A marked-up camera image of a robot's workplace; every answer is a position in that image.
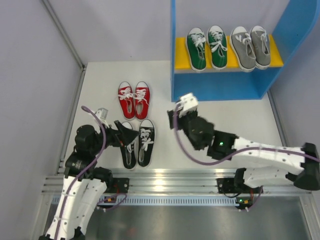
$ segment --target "red shoe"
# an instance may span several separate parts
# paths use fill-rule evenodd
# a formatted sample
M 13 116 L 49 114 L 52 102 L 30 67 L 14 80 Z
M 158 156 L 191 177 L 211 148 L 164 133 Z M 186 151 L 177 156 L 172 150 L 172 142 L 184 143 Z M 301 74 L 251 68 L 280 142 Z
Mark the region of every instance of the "red shoe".
M 135 116 L 139 120 L 146 119 L 150 105 L 151 93 L 148 85 L 144 81 L 138 82 L 135 87 L 134 103 Z
M 119 102 L 122 108 L 124 118 L 132 120 L 135 117 L 134 93 L 130 84 L 123 81 L 118 88 Z

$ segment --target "blue shelf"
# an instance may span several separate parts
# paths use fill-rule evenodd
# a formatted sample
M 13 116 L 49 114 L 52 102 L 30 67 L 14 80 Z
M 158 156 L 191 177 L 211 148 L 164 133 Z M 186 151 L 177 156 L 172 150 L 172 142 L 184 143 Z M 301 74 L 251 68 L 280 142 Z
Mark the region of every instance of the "blue shelf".
M 316 24 L 320 0 L 291 0 L 272 36 L 284 66 L 245 72 L 175 73 L 176 0 L 171 0 L 171 100 L 193 93 L 199 101 L 261 99 Z

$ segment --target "pair of gray shoes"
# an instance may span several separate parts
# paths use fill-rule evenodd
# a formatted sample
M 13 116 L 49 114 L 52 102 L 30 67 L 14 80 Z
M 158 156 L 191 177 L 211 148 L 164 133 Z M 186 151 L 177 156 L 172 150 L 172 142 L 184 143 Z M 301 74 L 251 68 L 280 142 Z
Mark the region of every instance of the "pair of gray shoes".
M 243 26 L 236 27 L 231 33 L 230 45 L 242 71 L 248 73 L 255 67 L 262 70 L 269 67 L 270 40 L 263 27 L 253 27 L 250 34 Z

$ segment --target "sneaker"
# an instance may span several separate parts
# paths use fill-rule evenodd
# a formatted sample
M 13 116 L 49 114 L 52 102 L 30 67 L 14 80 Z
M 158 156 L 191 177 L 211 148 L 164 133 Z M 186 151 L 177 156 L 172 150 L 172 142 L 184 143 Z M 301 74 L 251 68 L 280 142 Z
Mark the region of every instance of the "sneaker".
M 212 26 L 208 30 L 207 42 L 211 48 L 211 65 L 214 69 L 221 70 L 227 66 L 227 38 L 219 26 Z
M 135 116 L 137 119 L 143 120 L 148 117 L 150 99 L 151 93 L 148 85 L 144 81 L 138 82 L 134 94 Z
M 141 167 L 147 167 L 151 163 L 152 150 L 156 137 L 155 126 L 149 119 L 145 119 L 139 126 L 138 163 Z
M 253 71 L 256 67 L 256 55 L 250 34 L 243 26 L 238 26 L 232 31 L 230 45 L 240 69 L 246 73 Z
M 267 69 L 271 62 L 270 40 L 267 31 L 262 26 L 254 26 L 250 36 L 256 56 L 255 66 L 258 69 Z
M 118 98 L 124 118 L 127 120 L 132 120 L 135 114 L 134 107 L 134 93 L 130 84 L 126 81 L 123 81 L 118 88 Z
M 128 121 L 123 122 L 122 125 L 127 129 L 132 129 L 132 130 L 134 129 L 130 124 L 130 122 Z M 130 143 L 128 146 L 120 147 L 123 166 L 129 170 L 134 169 L 137 164 L 137 160 L 135 156 L 135 142 L 136 142 L 136 139 L 133 140 L 133 142 Z
M 191 68 L 196 72 L 206 69 L 205 33 L 198 27 L 191 29 L 185 40 L 186 49 L 189 53 Z

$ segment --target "green shoe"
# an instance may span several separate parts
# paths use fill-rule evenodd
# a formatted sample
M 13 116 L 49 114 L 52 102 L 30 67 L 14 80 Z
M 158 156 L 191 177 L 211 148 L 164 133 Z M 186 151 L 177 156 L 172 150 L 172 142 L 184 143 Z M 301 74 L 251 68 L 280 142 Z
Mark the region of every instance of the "green shoe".
M 219 26 L 212 26 L 208 31 L 207 40 L 212 52 L 212 67 L 224 69 L 227 66 L 227 38 L 224 31 Z
M 189 53 L 190 65 L 196 72 L 201 72 L 206 68 L 205 33 L 198 27 L 191 29 L 185 41 L 186 49 Z

